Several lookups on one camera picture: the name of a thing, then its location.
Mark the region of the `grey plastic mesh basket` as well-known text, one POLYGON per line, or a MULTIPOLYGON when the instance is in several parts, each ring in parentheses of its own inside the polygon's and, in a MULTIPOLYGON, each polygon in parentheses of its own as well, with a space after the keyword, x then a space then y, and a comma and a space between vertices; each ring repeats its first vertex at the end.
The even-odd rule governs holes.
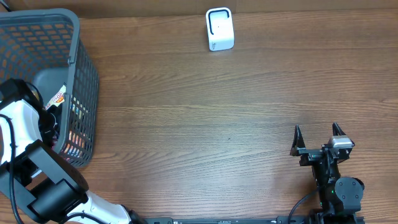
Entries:
POLYGON ((33 84, 48 103, 62 86, 59 139, 54 150, 75 167, 94 153, 98 72, 80 40, 80 21, 68 9, 1 13, 1 81, 33 84))

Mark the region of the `white barcode scanner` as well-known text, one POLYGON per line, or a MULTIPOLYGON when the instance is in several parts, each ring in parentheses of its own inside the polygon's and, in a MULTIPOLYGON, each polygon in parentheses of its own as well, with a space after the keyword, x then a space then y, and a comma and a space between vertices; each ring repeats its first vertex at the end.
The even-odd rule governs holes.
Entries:
POLYGON ((233 17, 229 8, 209 9, 205 15, 209 50, 229 50, 234 47, 233 17))

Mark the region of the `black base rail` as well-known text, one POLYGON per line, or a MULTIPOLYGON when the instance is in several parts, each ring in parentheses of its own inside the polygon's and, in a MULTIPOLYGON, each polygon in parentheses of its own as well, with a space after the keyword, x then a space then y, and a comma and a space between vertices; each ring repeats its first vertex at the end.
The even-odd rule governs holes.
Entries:
MULTIPOLYGON (((275 218, 264 218, 264 219, 235 219, 235 218, 205 218, 205 219, 173 219, 173 218, 144 218, 147 224, 287 224, 288 216, 278 216, 275 218)), ((293 216, 290 219, 291 224, 304 224, 304 223, 316 223, 308 221, 306 216, 298 215, 293 216)), ((349 221, 348 223, 360 223, 365 224, 363 217, 358 217, 357 221, 349 221)))

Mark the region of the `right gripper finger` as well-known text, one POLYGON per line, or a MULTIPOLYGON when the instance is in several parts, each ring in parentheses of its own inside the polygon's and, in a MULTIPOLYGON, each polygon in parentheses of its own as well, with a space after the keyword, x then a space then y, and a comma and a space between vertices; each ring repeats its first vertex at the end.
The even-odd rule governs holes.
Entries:
POLYGON ((343 136, 345 135, 345 132, 340 128, 337 122, 334 122, 332 124, 332 130, 333 130, 333 135, 334 136, 343 136))
POLYGON ((299 125, 295 126, 294 140, 292 142, 292 147, 290 150, 291 155, 301 155, 302 151, 306 150, 305 142, 299 125))

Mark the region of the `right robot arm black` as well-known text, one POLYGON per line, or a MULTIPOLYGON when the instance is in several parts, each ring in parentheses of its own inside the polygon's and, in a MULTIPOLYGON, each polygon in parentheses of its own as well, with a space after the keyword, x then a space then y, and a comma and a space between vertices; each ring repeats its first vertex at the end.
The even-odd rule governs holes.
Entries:
POLYGON ((364 183, 358 178, 341 176, 338 164, 349 159, 355 147, 337 123, 333 135, 319 149, 307 149, 298 125, 295 127, 291 156, 299 156, 301 166, 310 166, 317 185, 321 208, 312 210, 306 223, 359 223, 356 212, 361 210, 364 183))

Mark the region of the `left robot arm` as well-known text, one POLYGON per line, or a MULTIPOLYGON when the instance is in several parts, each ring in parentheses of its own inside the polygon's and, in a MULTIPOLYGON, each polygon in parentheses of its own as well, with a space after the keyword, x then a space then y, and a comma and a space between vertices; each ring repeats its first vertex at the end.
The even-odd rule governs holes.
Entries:
POLYGON ((145 224, 133 210, 97 196, 81 173, 42 140, 50 115, 24 80, 1 84, 1 193, 17 223, 145 224))

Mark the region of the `orange yellow snack bag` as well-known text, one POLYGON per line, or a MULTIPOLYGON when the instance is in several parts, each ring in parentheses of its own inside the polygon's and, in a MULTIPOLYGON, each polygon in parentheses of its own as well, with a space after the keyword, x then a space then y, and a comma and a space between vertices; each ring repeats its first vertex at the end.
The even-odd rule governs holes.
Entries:
POLYGON ((64 94, 66 92, 66 84, 63 84, 59 91, 46 104, 45 109, 48 110, 51 106, 59 107, 64 101, 64 94))

